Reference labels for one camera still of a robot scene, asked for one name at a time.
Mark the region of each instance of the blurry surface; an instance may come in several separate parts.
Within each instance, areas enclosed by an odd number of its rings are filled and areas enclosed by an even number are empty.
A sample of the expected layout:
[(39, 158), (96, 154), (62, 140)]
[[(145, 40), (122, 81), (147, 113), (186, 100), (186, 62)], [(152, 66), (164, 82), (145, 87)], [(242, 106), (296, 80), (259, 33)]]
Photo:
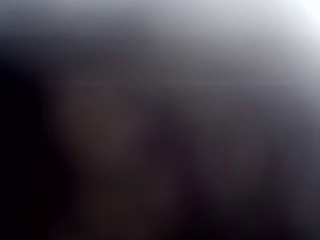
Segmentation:
[(57, 209), (54, 240), (319, 239), (317, 4), (1, 2), (10, 224)]

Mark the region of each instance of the dark area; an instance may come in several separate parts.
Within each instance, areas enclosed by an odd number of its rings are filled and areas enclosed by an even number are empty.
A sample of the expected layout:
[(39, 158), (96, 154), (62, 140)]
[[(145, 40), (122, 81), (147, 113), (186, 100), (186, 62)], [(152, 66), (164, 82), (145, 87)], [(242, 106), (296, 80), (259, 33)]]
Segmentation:
[(2, 51), (3, 239), (45, 239), (68, 206), (72, 190), (68, 155), (59, 147), (54, 134), (47, 131), (50, 109), (40, 85), (45, 76), (36, 64), (31, 66), (30, 61)]

